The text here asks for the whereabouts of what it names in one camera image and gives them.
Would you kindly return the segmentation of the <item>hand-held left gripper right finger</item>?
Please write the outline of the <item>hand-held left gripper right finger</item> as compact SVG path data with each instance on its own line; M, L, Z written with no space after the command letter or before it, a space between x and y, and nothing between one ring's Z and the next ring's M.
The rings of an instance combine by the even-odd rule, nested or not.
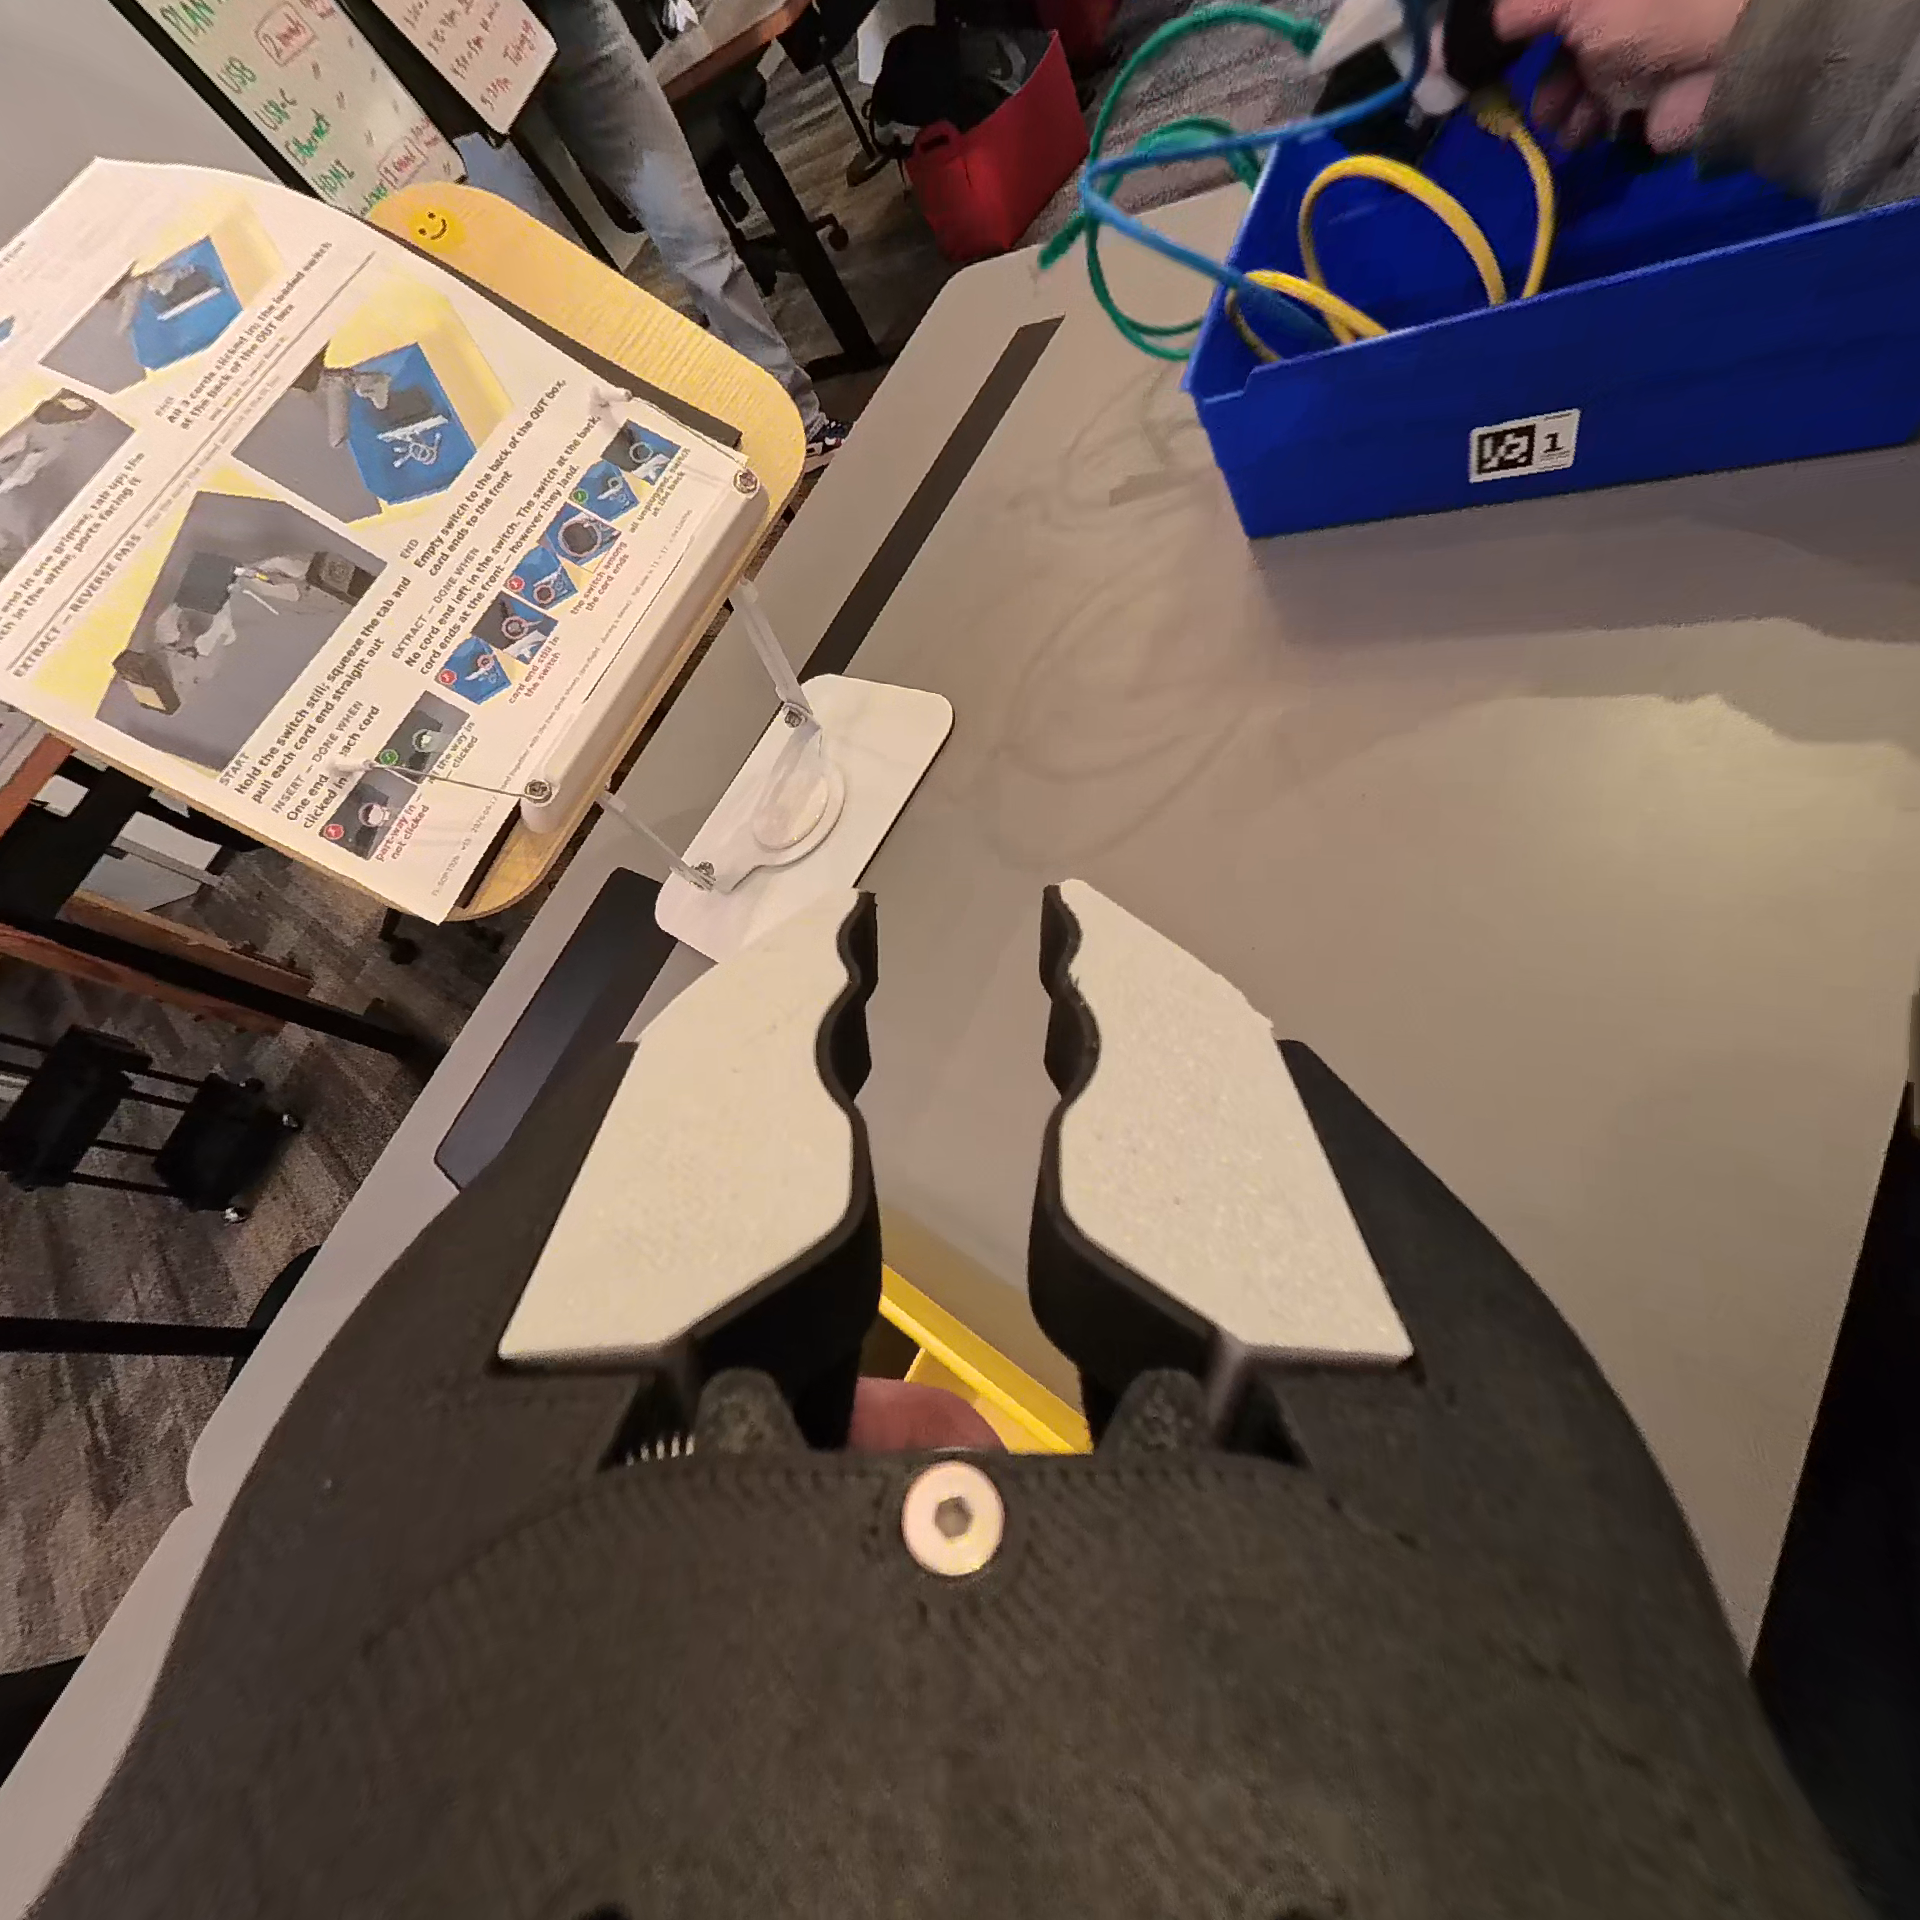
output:
M1275 1025L1088 881L1044 890L1044 1121L1028 1298L1092 1435L1154 1373L1234 1429L1268 1370L1406 1367L1393 1306Z

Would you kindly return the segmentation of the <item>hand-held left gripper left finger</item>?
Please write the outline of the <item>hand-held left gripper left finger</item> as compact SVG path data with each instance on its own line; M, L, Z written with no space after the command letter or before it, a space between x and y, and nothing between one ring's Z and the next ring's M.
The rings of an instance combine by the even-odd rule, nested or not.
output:
M688 1412L716 1376L753 1371L811 1445L847 1441L881 1298L860 1114L876 972L876 898L837 893L640 1033L502 1329L502 1365L633 1367Z

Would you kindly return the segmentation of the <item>yellow plastic bin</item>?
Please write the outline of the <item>yellow plastic bin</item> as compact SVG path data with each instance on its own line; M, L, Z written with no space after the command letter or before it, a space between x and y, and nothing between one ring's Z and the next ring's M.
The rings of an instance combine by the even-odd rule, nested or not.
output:
M1076 1402L891 1266L881 1269L879 1319L903 1344L902 1380L967 1404L1009 1453L1092 1453L1094 1433Z

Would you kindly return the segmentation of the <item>blue plastic bin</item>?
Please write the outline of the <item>blue plastic bin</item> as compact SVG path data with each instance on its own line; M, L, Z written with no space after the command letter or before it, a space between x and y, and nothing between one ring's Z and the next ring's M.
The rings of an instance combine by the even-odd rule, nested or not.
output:
M1250 539L1916 439L1916 201L1562 149L1559 53L1275 140L1184 374Z

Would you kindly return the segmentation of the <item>person's right forearm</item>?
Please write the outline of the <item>person's right forearm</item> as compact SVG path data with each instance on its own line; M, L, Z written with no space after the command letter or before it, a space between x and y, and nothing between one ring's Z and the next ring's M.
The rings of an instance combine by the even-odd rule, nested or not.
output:
M1918 197L1918 6L1750 4L1696 139L1705 176L1756 173L1828 218Z

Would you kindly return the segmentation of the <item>person's right hand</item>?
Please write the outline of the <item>person's right hand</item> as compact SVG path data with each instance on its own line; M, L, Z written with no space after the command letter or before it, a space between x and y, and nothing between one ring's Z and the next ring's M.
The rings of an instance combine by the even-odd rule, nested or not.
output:
M1497 4L1504 39L1554 37L1559 65L1534 93L1534 122L1562 149L1637 118L1657 156L1695 145L1745 4Z

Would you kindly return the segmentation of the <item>red bag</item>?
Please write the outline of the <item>red bag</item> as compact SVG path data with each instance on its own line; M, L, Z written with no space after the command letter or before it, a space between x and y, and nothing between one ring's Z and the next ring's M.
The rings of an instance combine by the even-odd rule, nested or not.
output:
M1092 153L1068 50L1051 32L1024 85L976 128L918 134L903 177L950 267L1012 255Z

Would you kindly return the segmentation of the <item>black backpack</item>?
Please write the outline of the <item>black backpack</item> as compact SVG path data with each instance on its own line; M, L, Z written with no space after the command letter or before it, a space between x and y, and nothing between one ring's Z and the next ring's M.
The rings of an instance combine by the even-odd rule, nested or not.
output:
M1022 93L1055 36L1038 22L935 21L887 42L870 90L870 130L912 144L927 128L967 134Z

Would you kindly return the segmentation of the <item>black rolling cart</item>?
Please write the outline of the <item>black rolling cart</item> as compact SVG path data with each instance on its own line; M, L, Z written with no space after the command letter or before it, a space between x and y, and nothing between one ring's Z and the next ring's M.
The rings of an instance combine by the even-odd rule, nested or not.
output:
M242 1225L306 1122L256 1079L177 1077L118 1036L4 1036L4 1175L23 1191L106 1190Z

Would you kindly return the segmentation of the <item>printed instruction sheet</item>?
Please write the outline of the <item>printed instruction sheet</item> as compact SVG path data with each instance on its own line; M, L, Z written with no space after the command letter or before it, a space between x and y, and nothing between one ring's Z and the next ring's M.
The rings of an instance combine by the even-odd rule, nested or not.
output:
M6 710L426 924L763 524L738 450L283 188L95 160L4 297Z

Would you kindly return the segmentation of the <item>wooden display board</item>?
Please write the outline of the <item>wooden display board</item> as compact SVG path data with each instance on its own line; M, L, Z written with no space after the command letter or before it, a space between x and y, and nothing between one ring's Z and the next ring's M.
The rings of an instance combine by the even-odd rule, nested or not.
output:
M433 219L448 223L446 236L430 236ZM768 543L779 539L782 521L798 502L805 465L801 411L777 377L485 191L401 188L369 223L517 313L529 331L556 340L580 363L636 377L642 390L657 390L683 411L693 409L735 428L750 469L763 484L759 530L747 550L747 572L756 569ZM710 596L693 637L652 669L652 682L614 753L597 768L599 784L607 785L633 768L725 629L725 613L725 593ZM448 924L489 924L524 898L539 898L587 838L587 820L590 801L561 812L560 828L505 832L490 866L468 890L468 901L452 911Z

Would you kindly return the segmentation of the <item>small whiteboard red writing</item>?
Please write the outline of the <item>small whiteboard red writing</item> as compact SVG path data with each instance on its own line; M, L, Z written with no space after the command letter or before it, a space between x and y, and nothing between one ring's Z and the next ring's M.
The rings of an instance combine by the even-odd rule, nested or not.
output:
M529 4L374 4L385 22L473 111L505 139L517 130L556 59L556 42Z

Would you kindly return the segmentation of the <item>large whiteboard green writing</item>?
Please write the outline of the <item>large whiteboard green writing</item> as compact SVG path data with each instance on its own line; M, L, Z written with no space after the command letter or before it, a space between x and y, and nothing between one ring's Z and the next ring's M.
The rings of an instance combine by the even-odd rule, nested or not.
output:
M277 181L367 219L468 170L342 6L117 4L117 12Z

